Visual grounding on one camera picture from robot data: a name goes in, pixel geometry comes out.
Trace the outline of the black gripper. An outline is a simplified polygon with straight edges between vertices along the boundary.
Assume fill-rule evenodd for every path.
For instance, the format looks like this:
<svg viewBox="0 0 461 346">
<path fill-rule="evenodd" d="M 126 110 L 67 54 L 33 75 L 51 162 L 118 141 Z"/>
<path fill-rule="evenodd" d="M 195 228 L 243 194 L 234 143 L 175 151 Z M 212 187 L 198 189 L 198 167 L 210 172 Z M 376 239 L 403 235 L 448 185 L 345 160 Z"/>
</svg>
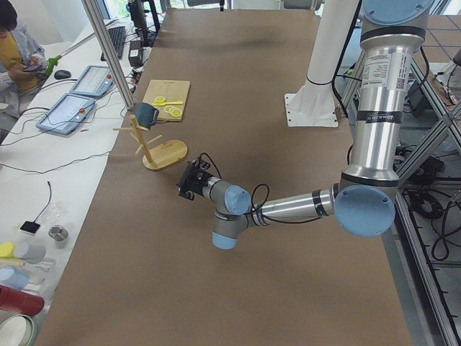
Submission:
<svg viewBox="0 0 461 346">
<path fill-rule="evenodd" d="M 196 194 L 210 199 L 209 180 L 213 175 L 207 170 L 201 170 L 194 166 L 194 161 L 189 161 L 187 167 L 176 186 L 179 188 L 179 196 L 188 200 L 194 200 Z"/>
</svg>

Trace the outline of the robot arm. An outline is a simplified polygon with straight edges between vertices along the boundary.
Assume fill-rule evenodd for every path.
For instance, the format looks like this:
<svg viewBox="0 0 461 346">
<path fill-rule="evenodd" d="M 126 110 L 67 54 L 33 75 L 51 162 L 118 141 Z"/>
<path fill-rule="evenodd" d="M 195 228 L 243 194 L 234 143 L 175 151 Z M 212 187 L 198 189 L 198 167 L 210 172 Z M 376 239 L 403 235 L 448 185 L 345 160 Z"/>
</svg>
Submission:
<svg viewBox="0 0 461 346">
<path fill-rule="evenodd" d="M 422 46 L 430 1 L 327 1 L 304 85 L 285 97 L 290 126 L 331 127 L 333 86 L 341 55 L 358 17 L 363 19 L 364 53 L 352 154 L 341 179 L 327 190 L 253 202 L 242 187 L 208 172 L 201 158 L 190 162 L 179 180 L 179 194 L 201 195 L 215 204 L 212 242 L 232 249 L 252 226 L 299 224 L 335 216 L 357 236 L 378 236 L 395 218 L 399 178 L 393 168 L 413 54 Z"/>
</svg>

